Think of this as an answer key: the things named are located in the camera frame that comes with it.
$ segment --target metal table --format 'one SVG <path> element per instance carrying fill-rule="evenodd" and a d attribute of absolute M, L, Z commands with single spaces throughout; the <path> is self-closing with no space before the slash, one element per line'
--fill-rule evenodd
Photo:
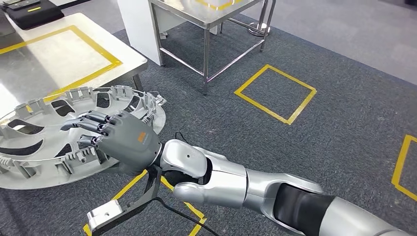
<path fill-rule="evenodd" d="M 145 57 L 81 13 L 21 30 L 21 43 L 0 49 L 0 117 L 17 105 L 49 94 L 88 86 L 145 70 Z"/>
<path fill-rule="evenodd" d="M 171 56 L 175 60 L 179 61 L 183 65 L 187 66 L 188 68 L 192 69 L 194 72 L 203 76 L 203 94 L 207 94 L 207 83 L 217 77 L 220 73 L 225 71 L 243 56 L 248 54 L 250 51 L 255 49 L 257 46 L 261 45 L 261 52 L 265 45 L 265 39 L 268 34 L 268 30 L 261 31 L 260 27 L 262 22 L 264 21 L 265 12 L 268 5 L 268 0 L 264 0 L 263 7 L 261 10 L 261 15 L 259 17 L 258 28 L 254 28 L 250 25 L 237 21 L 233 18 L 230 18 L 238 13 L 242 12 L 243 10 L 255 5 L 256 3 L 260 2 L 261 0 L 149 0 L 153 12 L 153 23 L 155 27 L 155 32 L 159 32 L 158 22 L 156 19 L 155 13 L 155 6 L 161 7 L 165 10 L 168 10 L 175 15 L 182 17 L 189 22 L 201 27 L 204 29 L 204 66 L 203 71 L 199 71 L 192 65 L 186 63 L 179 57 L 175 56 L 173 53 L 169 52 L 167 49 L 161 47 L 161 40 L 159 35 L 156 35 L 158 41 L 159 49 L 164 52 L 165 54 Z M 273 11 L 275 8 L 276 0 L 272 0 L 271 9 L 269 11 L 269 16 L 267 20 L 267 27 L 269 29 L 270 22 L 272 19 Z M 240 56 L 235 58 L 232 62 L 227 64 L 225 67 L 214 73 L 213 75 L 209 76 L 209 40 L 210 40 L 210 28 L 220 25 L 220 33 L 222 33 L 222 26 L 223 22 L 226 20 L 230 20 L 238 25 L 251 29 L 254 32 L 257 32 L 262 36 L 262 39 L 253 45 L 251 48 L 246 50 Z"/>

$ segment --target gray carpet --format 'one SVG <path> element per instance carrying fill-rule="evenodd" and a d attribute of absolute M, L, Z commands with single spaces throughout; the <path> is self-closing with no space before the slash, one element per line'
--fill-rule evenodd
<path fill-rule="evenodd" d="M 244 22 L 252 20 L 239 16 Z M 163 46 L 202 65 L 203 32 L 191 24 L 170 30 Z M 115 36 L 128 43 L 122 30 Z M 216 69 L 250 47 L 258 38 L 227 22 L 213 36 L 210 67 Z M 270 64 L 309 84 L 317 94 L 292 125 L 284 124 L 233 94 Z M 157 90 L 168 103 L 161 139 L 181 131 L 193 145 L 226 155 L 247 168 L 288 172 L 323 186 L 389 223 L 417 234 L 417 203 L 390 183 L 404 136 L 417 136 L 417 87 L 293 35 L 272 29 L 265 51 L 253 51 L 209 84 L 203 96 L 201 77 L 166 58 L 166 67 L 149 63 L 141 74 L 145 90 Z M 112 84 L 132 85 L 130 80 Z M 308 91 L 268 72 L 243 91 L 283 117 L 290 115 Z M 407 156 L 401 184 L 417 192 L 417 144 Z M 0 190 L 3 235 L 82 235 L 86 213 L 110 200 L 132 177 L 97 174 L 65 186 L 31 191 Z M 144 182 L 122 202 L 137 198 Z M 184 205 L 162 187 L 160 195 L 189 215 Z M 196 206 L 206 224 L 221 235 L 283 235 L 264 217 L 242 209 Z M 193 224 L 151 204 L 145 212 L 107 235 L 188 235 Z M 201 229 L 198 235 L 210 235 Z"/>

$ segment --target silver robotic arm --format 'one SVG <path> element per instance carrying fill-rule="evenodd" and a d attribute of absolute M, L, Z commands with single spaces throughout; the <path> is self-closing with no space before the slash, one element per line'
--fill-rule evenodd
<path fill-rule="evenodd" d="M 128 112 L 98 112 L 67 121 L 62 130 L 81 127 L 100 134 L 82 136 L 79 145 L 94 146 L 120 161 L 120 171 L 149 171 L 145 194 L 133 205 L 112 200 L 88 213 L 93 235 L 99 235 L 139 213 L 156 197 L 161 173 L 181 172 L 203 183 L 180 182 L 174 196 L 181 201 L 249 208 L 287 230 L 306 236 L 408 236 L 409 234 L 321 187 L 291 174 L 246 169 L 223 155 L 180 140 L 163 144 L 152 128 Z"/>

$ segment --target table leg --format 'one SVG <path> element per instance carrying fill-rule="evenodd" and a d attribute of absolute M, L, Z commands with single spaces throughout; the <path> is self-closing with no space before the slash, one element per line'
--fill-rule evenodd
<path fill-rule="evenodd" d="M 141 78 L 139 77 L 139 74 L 136 74 L 133 76 L 133 82 L 135 83 L 135 89 L 139 91 L 143 91 Z"/>
<path fill-rule="evenodd" d="M 269 11 L 269 16 L 268 16 L 268 21 L 267 21 L 267 29 L 264 32 L 264 41 L 261 44 L 261 52 L 264 50 L 265 39 L 268 35 L 269 26 L 271 25 L 271 20 L 272 20 L 273 11 L 275 9 L 275 4 L 276 4 L 276 0 L 272 0 L 271 10 Z"/>
<path fill-rule="evenodd" d="M 204 66 L 203 66 L 203 94 L 207 95 L 207 83 L 209 80 L 209 46 L 210 46 L 210 30 L 204 30 Z"/>
<path fill-rule="evenodd" d="M 150 7 L 152 8 L 152 18 L 153 18 L 153 23 L 154 23 L 154 27 L 155 27 L 155 38 L 156 38 L 156 44 L 158 46 L 159 61 L 161 62 L 161 66 L 164 66 L 165 63 L 164 63 L 164 60 L 163 60 L 162 52 L 160 51 L 161 35 L 159 34 L 159 26 L 158 26 L 158 20 L 156 18 L 155 5 L 153 3 L 151 3 Z"/>
<path fill-rule="evenodd" d="M 261 15 L 259 16 L 259 21 L 252 22 L 249 25 L 260 31 L 267 31 L 269 33 L 271 29 L 265 28 L 266 24 L 264 24 L 264 18 L 265 18 L 265 13 L 267 12 L 267 7 L 268 7 L 268 0 L 264 0 L 264 3 L 262 4 Z M 259 33 L 258 31 L 254 31 L 252 29 L 248 29 L 248 31 L 254 36 L 264 36 L 263 33 Z"/>
<path fill-rule="evenodd" d="M 262 10 L 261 10 L 261 15 L 259 16 L 259 21 L 258 21 L 258 27 L 257 27 L 258 30 L 261 30 L 261 26 L 262 26 L 262 23 L 264 22 L 267 7 L 268 7 L 268 0 L 264 0 L 264 4 L 262 5 Z"/>

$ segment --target metal stand base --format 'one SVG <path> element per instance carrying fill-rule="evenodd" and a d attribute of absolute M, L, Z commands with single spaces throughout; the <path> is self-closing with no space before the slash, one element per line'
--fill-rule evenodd
<path fill-rule="evenodd" d="M 265 24 L 265 23 L 261 24 L 261 28 L 258 28 L 258 22 L 252 22 L 249 25 L 252 26 L 253 28 L 259 29 L 262 32 L 265 32 L 265 29 L 267 28 L 267 24 Z M 252 29 L 248 29 L 248 31 L 249 31 L 249 33 L 251 33 L 254 36 L 264 36 L 263 33 L 261 34 L 259 32 L 256 32 L 256 31 L 252 30 Z M 268 27 L 267 36 L 268 36 L 269 32 L 271 32 L 271 27 Z"/>

